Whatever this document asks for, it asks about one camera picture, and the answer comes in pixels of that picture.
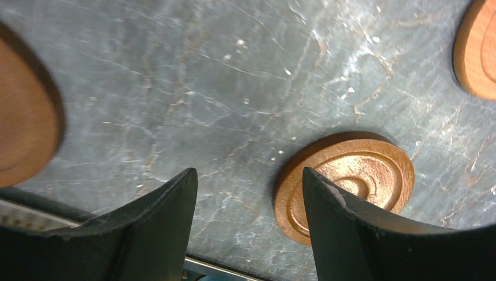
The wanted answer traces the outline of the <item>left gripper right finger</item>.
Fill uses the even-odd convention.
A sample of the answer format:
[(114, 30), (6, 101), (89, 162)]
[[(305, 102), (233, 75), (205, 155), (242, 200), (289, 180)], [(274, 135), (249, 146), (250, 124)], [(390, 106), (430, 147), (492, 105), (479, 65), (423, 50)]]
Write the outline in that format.
[(316, 170), (302, 191), (319, 280), (494, 280), (495, 226), (450, 229), (393, 214)]

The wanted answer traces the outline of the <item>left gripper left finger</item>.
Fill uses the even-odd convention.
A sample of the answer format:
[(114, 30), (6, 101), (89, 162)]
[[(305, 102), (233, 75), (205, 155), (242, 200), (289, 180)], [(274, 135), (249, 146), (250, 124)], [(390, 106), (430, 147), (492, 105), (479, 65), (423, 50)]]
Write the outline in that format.
[(180, 280), (197, 200), (188, 168), (78, 227), (1, 227), (2, 280)]

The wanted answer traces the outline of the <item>brown wooden coaster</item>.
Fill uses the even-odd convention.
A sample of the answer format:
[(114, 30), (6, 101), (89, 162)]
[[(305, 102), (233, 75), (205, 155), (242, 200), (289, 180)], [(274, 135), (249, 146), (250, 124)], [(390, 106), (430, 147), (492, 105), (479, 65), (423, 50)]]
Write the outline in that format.
[(410, 158), (384, 136), (348, 131), (310, 143), (287, 160), (273, 192), (277, 225), (287, 237), (307, 246), (311, 239), (302, 192), (305, 167), (394, 214), (404, 209), (414, 189), (415, 172)]
[(30, 46), (1, 23), (1, 187), (38, 174), (64, 138), (63, 100)]
[(453, 67), (469, 93), (495, 100), (495, 1), (473, 1), (456, 35)]

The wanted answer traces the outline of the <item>metal tray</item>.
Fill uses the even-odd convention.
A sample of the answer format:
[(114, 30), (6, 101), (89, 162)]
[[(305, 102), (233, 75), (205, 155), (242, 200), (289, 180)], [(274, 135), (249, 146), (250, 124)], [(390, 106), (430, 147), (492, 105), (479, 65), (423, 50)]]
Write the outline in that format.
[(197, 272), (205, 267), (186, 253), (195, 191), (191, 184), (163, 186), (96, 216), (5, 187), (1, 198), (68, 218), (77, 226), (44, 231), (2, 227), (1, 237), (7, 239), (5, 250), (13, 253), (14, 261), (26, 261), (23, 249), (32, 249), (42, 260), (21, 274), (22, 279), (36, 273), (73, 279), (80, 270), (91, 280), (176, 280), (183, 273), (194, 274), (191, 264)]

